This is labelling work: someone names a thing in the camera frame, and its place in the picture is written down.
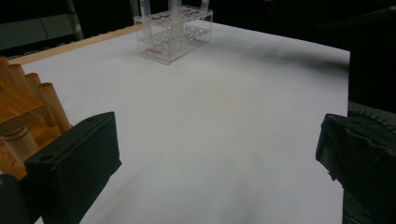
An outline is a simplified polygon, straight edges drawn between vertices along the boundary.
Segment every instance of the white table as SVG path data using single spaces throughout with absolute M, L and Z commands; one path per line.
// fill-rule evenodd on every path
M 342 222 L 315 152 L 325 114 L 347 114 L 347 51 L 214 24 L 171 65 L 136 53 L 128 34 L 23 66 L 72 124 L 116 113 L 123 165 L 81 223 Z

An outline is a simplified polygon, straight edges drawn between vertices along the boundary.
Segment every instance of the white surface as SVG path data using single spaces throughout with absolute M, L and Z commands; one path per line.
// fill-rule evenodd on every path
M 73 124 L 116 113 L 123 165 L 81 223 L 341 223 L 315 152 L 347 113 L 348 52 L 219 24 L 171 65 L 136 51 L 130 34 L 24 66 Z

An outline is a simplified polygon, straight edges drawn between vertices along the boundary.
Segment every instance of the wooden dowel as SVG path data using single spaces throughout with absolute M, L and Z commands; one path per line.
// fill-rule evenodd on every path
M 46 82 L 38 85 L 38 91 L 42 101 L 55 118 L 61 133 L 67 132 L 71 128 L 71 125 L 66 114 L 64 113 L 64 108 L 59 101 L 58 95 L 56 94 L 52 83 Z
M 23 71 L 23 68 L 20 64 L 14 63 L 10 64 L 8 66 L 9 70 L 11 71 L 12 75 L 12 80 L 14 80 L 15 85 L 21 90 L 29 95 L 32 95 L 32 93 L 29 90 L 29 87 L 27 86 L 26 78 L 25 78 L 25 73 Z
M 15 133 L 1 136 L 1 139 L 21 164 L 38 151 L 38 146 L 26 126 Z
M 11 76 L 11 71 L 9 71 L 8 68 L 8 59 L 4 56 L 0 57 L 0 73 L 2 74 L 2 78 L 4 78 L 5 80 L 9 81 L 9 82 L 14 82 L 12 80 L 12 76 Z
M 29 89 L 32 92 L 32 95 L 37 100 L 43 101 L 41 99 L 40 93 L 38 92 L 38 85 L 41 84 L 41 80 L 40 80 L 40 77 L 38 76 L 38 74 L 37 73 L 29 73 L 25 77 L 26 77 L 27 85 L 29 86 Z M 46 117 L 44 117 L 44 120 L 46 121 L 46 124 L 49 127 L 54 127 L 56 125 L 56 121 L 50 112 Z

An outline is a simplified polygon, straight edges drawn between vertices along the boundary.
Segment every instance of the white tabletop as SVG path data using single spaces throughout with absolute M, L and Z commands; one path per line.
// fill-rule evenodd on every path
M 72 124 L 116 113 L 122 166 L 81 223 L 340 224 L 343 189 L 315 152 L 325 114 L 347 114 L 348 56 L 214 24 L 171 65 L 129 34 L 23 68 Z

